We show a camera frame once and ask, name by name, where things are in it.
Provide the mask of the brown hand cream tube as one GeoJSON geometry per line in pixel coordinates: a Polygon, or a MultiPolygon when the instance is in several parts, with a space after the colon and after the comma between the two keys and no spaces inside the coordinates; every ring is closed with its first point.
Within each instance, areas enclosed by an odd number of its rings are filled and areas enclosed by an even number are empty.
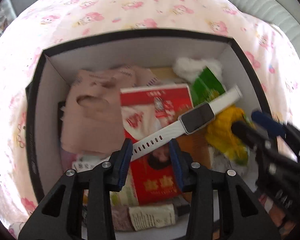
{"type": "Polygon", "coordinates": [[[116,231],[141,231],[175,225],[180,216],[190,213],[190,205],[116,206],[111,208],[116,231]]]}

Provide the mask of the pink patterned socks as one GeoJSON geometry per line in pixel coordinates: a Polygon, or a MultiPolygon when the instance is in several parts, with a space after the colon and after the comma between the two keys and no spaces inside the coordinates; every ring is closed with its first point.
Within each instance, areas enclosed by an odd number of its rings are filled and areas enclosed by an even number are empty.
{"type": "Polygon", "coordinates": [[[138,66],[79,70],[65,102],[62,149],[92,155],[119,150],[125,139],[120,90],[158,84],[160,80],[149,69],[138,66]]]}

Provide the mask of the green yellow snack bag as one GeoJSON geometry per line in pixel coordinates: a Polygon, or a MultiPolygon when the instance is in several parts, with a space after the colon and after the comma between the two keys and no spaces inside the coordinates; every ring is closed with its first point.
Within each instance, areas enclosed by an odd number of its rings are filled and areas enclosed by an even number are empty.
{"type": "MultiPolygon", "coordinates": [[[[209,68],[204,68],[190,87],[193,104],[211,102],[225,93],[222,83],[209,68]]],[[[213,122],[208,124],[205,139],[208,144],[223,153],[230,161],[246,166],[249,161],[249,151],[231,131],[233,122],[248,121],[243,109],[230,106],[216,115],[213,122]]]]}

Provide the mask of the white smart watch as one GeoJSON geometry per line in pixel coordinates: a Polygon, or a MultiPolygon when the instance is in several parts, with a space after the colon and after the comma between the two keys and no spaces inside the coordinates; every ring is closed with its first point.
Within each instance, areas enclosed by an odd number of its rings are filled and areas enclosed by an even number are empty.
{"type": "Polygon", "coordinates": [[[234,105],[242,98],[238,86],[220,95],[211,102],[204,102],[180,115],[177,121],[158,130],[133,144],[131,161],[135,161],[151,152],[166,145],[172,139],[184,134],[191,135],[211,123],[217,114],[234,105]]]}

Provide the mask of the red printed envelope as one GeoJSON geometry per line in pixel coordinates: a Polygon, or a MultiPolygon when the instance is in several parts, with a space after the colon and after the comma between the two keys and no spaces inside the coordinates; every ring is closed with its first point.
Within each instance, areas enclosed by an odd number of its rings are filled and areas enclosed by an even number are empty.
{"type": "Polygon", "coordinates": [[[168,143],[185,134],[176,117],[193,107],[188,85],[123,88],[120,102],[133,153],[125,186],[111,194],[113,205],[146,205],[178,196],[168,143]]]}

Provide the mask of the black storage box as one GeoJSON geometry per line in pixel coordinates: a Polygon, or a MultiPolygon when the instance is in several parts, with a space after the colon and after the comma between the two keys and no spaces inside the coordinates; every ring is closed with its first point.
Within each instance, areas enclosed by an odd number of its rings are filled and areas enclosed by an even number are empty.
{"type": "MultiPolygon", "coordinates": [[[[44,50],[32,80],[26,121],[30,175],[39,205],[20,239],[80,239],[81,207],[88,171],[62,171],[57,109],[79,70],[97,72],[136,64],[166,67],[178,57],[214,56],[223,65],[227,92],[238,86],[234,105],[246,114],[270,108],[248,58],[233,38],[173,29],[136,29],[69,41],[44,50]]],[[[248,184],[233,170],[211,171],[213,190],[192,192],[190,213],[163,229],[115,232],[110,191],[90,187],[88,239],[211,239],[219,203],[221,239],[279,239],[280,234],[248,184]]]]}

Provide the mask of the white plush cat toy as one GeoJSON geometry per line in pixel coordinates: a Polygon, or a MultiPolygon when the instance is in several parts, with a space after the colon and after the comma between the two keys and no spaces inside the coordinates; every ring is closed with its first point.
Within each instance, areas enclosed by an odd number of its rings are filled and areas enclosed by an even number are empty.
{"type": "Polygon", "coordinates": [[[215,59],[195,60],[187,57],[178,58],[172,69],[174,73],[189,83],[194,83],[195,79],[200,76],[205,68],[209,68],[211,72],[222,81],[222,64],[215,59]]]}

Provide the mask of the pink cartoon bedspread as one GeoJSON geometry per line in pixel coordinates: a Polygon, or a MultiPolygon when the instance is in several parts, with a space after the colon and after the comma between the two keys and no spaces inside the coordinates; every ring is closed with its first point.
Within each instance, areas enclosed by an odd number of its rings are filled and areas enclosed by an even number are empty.
{"type": "Polygon", "coordinates": [[[26,86],[42,50],[111,31],[177,28],[233,37],[249,56],[273,116],[300,129],[300,58],[276,25],[229,0],[39,0],[0,38],[0,221],[25,222],[37,200],[27,166],[26,86]]]}

